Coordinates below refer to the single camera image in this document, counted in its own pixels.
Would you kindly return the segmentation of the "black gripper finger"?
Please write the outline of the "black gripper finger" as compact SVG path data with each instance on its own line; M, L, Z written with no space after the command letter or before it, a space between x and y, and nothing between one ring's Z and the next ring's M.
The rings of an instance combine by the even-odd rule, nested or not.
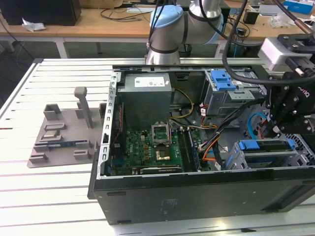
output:
M315 112L301 112L297 109L271 110L271 137L281 134L313 134L315 132Z
M283 123L284 114L282 113L287 86L267 86L265 107L269 109L269 120L272 123Z

